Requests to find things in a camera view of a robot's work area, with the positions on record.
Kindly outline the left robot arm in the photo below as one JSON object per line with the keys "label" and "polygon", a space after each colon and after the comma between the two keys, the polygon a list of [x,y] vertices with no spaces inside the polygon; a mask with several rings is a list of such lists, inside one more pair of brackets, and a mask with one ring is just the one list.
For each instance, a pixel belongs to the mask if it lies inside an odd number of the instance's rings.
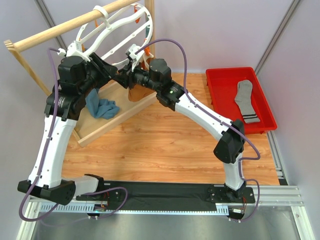
{"label": "left robot arm", "polygon": [[46,99],[44,131],[34,168],[28,179],[18,183],[19,192],[67,205],[73,197],[97,190],[101,177],[86,174],[63,179],[62,166],[69,139],[86,106],[86,97],[112,80],[118,69],[96,53],[88,60],[67,56],[57,67],[59,79]]}

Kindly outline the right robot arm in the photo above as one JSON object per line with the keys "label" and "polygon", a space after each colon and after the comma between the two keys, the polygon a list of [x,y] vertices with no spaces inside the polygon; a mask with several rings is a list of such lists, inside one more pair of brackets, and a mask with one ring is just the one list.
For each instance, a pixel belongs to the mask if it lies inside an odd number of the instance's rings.
{"label": "right robot arm", "polygon": [[243,196],[246,183],[240,176],[239,161],[245,139],[244,124],[240,120],[225,118],[198,101],[172,79],[172,71],[162,58],[153,59],[148,70],[132,68],[129,63],[113,79],[124,88],[139,85],[155,91],[160,104],[188,117],[210,133],[217,140],[213,154],[223,163],[225,196],[231,200]]}

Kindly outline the white round clip hanger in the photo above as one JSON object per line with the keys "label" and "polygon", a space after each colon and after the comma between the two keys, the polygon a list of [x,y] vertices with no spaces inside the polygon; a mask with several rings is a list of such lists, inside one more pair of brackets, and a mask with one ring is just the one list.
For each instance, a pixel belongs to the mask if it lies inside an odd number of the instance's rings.
{"label": "white round clip hanger", "polygon": [[96,5],[94,10],[102,14],[95,21],[95,28],[87,30],[88,23],[83,24],[74,41],[80,42],[82,51],[89,57],[96,53],[102,60],[122,68],[129,63],[127,49],[136,44],[144,51],[143,61],[147,64],[148,58],[154,58],[147,47],[153,37],[154,20],[152,14],[142,4],[137,2],[121,8],[110,15],[102,6]]}

